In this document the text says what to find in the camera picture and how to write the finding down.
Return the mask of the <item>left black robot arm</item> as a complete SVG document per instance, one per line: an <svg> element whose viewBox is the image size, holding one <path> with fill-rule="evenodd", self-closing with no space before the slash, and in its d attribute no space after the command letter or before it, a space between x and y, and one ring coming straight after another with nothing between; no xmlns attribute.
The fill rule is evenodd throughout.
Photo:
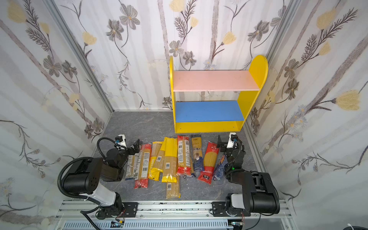
<svg viewBox="0 0 368 230"><path fill-rule="evenodd" d="M90 213L95 213L98 219L133 218L138 204L123 202L119 193L109 190L101 182L120 182L123 179L124 167L140 151L140 141L127 146L125 135L118 135L115 139L108 139L114 147L103 153L100 148L103 140L100 138L96 144L100 158L80 157L62 168L57 178L58 189L67 197L84 199L97 205L91 211L81 212L86 218Z"/></svg>

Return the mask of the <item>blue gold spaghetti bag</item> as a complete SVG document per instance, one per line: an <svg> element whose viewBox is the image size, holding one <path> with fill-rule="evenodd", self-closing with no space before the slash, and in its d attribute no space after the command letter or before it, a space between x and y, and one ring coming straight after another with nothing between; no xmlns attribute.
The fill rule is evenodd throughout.
<svg viewBox="0 0 368 230"><path fill-rule="evenodd" d="M192 142L194 175L196 178L198 178L200 176L200 173L204 171L204 159L202 153L201 135L192 135L191 142Z"/></svg>

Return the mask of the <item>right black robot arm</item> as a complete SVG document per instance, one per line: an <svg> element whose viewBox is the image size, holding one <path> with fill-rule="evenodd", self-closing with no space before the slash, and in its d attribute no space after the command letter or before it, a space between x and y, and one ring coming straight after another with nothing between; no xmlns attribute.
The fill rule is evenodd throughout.
<svg viewBox="0 0 368 230"><path fill-rule="evenodd" d="M218 137L217 147L223 153L223 176L229 183L241 186L241 193L229 193L224 202L213 202L212 211L216 217L249 217L252 213L266 216L278 214L280 201L271 177L266 172L243 169L244 145L236 133L229 134L223 142Z"/></svg>

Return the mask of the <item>red yellow spaghetti bag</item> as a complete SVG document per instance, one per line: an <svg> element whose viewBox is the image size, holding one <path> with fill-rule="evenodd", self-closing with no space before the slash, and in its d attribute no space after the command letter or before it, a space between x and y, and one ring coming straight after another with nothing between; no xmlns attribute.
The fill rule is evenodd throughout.
<svg viewBox="0 0 368 230"><path fill-rule="evenodd" d="M204 171L200 172L198 180L211 184L213 172L215 169L219 148L216 143L208 142L204 156Z"/></svg>

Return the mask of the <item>red labelled spaghetti bag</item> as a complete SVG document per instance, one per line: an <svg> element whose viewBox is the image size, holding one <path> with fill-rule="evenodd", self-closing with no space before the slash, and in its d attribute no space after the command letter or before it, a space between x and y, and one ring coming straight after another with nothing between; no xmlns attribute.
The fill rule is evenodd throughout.
<svg viewBox="0 0 368 230"><path fill-rule="evenodd" d="M189 137L177 136L177 175L191 175Z"/></svg>

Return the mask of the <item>dark blue Barilla spaghetti bag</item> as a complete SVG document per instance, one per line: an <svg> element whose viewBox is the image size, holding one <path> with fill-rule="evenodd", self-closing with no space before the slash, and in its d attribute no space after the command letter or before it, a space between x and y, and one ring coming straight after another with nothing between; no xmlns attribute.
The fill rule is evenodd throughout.
<svg viewBox="0 0 368 230"><path fill-rule="evenodd" d="M225 154L223 154L213 172L213 176L212 176L213 181L219 181L223 178L225 167L227 164L228 164L227 157Z"/></svg>

